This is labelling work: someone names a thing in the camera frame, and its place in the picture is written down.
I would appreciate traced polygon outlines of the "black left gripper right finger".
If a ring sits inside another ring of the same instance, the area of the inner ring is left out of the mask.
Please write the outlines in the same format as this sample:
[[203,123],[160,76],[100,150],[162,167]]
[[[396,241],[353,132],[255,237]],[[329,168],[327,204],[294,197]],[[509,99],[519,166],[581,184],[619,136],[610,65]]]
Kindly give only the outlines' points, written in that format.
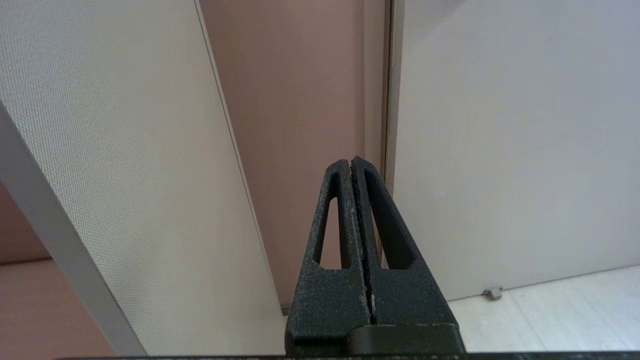
[[357,156],[351,173],[373,324],[457,328],[457,319],[377,169]]

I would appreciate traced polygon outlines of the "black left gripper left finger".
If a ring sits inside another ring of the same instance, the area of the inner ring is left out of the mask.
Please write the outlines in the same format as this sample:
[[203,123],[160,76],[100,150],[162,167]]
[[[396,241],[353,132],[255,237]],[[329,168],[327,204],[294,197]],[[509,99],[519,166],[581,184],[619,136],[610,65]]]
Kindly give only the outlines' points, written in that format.
[[[341,267],[321,265],[329,208],[337,200]],[[348,354],[353,330],[370,324],[364,252],[349,161],[327,167],[285,326],[287,354]]]

